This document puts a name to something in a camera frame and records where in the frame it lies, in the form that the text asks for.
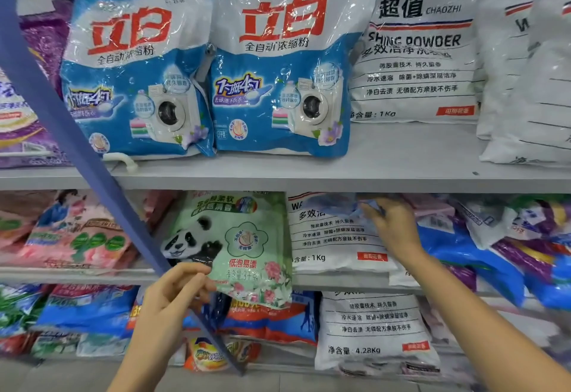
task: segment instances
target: panda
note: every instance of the panda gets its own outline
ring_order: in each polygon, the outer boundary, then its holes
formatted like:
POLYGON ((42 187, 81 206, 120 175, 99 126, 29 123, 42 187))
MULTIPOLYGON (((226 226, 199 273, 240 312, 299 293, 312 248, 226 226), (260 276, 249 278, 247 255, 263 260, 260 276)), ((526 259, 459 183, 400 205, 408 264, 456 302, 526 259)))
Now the panda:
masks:
POLYGON ((169 237, 161 250, 171 266, 181 261, 196 261, 212 267, 212 261, 222 250, 222 243, 211 240, 211 227, 210 217, 202 215, 189 227, 178 230, 173 237, 169 237))

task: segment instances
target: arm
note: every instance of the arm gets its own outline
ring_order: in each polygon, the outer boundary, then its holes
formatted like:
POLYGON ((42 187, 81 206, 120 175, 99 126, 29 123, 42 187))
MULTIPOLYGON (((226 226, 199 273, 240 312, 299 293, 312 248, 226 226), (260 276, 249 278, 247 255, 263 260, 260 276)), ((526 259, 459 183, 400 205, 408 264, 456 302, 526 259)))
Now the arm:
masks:
POLYGON ((189 308, 200 309, 216 290, 207 273, 210 267, 203 264, 179 263, 147 289, 127 353, 107 392, 155 390, 182 343, 189 308))
POLYGON ((438 309, 490 391, 571 391, 571 374, 424 251, 407 205, 376 201, 384 215, 366 204, 361 208, 438 309))

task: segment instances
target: blue metal pole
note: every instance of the blue metal pole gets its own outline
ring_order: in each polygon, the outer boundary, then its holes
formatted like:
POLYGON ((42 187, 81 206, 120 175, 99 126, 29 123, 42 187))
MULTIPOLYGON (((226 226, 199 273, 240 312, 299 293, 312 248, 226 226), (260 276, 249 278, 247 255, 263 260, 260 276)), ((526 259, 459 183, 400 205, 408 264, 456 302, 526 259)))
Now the blue metal pole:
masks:
MULTIPOLYGON (((97 193, 101 203, 109 209, 117 223, 131 238, 141 255, 159 275, 162 275, 170 268, 167 260, 125 198, 119 184, 91 148, 65 104, 30 56, 26 41, 19 29, 18 15, 15 11, 16 2, 17 0, 0 2, 0 18, 3 19, 0 27, 0 66, 18 93, 38 115, 43 126, 53 135, 61 149, 66 152, 80 174, 97 193)), ((197 320, 204 334, 225 356, 234 371, 243 374, 244 367, 229 353, 206 319, 200 314, 197 315, 197 320)))

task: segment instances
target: gray floor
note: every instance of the gray floor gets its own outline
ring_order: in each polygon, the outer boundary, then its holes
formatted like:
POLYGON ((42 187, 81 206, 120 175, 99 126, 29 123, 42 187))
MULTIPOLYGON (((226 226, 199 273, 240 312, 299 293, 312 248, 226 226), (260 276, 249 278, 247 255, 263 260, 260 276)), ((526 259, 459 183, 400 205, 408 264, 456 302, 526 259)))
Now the gray floor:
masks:
MULTIPOLYGON (((30 367, 0 360, 0 390, 3 392, 104 392, 117 363, 52 361, 30 367)), ((279 374, 251 371, 244 377, 225 373, 191 373, 171 368, 157 392, 461 392, 455 388, 418 388, 412 383, 372 381, 314 374, 279 374)))

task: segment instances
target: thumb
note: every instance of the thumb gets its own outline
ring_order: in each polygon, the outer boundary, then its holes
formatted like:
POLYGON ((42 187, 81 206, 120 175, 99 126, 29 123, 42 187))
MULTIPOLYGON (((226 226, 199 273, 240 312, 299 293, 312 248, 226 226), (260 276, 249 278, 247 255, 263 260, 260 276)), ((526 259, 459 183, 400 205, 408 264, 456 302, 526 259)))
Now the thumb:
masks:
POLYGON ((180 318, 182 321, 182 319, 186 317, 190 304, 194 301, 196 295, 199 294, 201 288, 204 288, 206 281, 207 277, 204 273, 194 275, 164 310, 168 311, 170 315, 180 318))
POLYGON ((379 212, 377 209, 369 206, 367 203, 359 203, 359 207, 361 208, 361 210, 365 213, 365 216, 367 217, 367 219, 373 221, 373 223, 380 227, 381 229, 384 229, 387 226, 387 221, 386 219, 382 216, 381 212, 379 212))

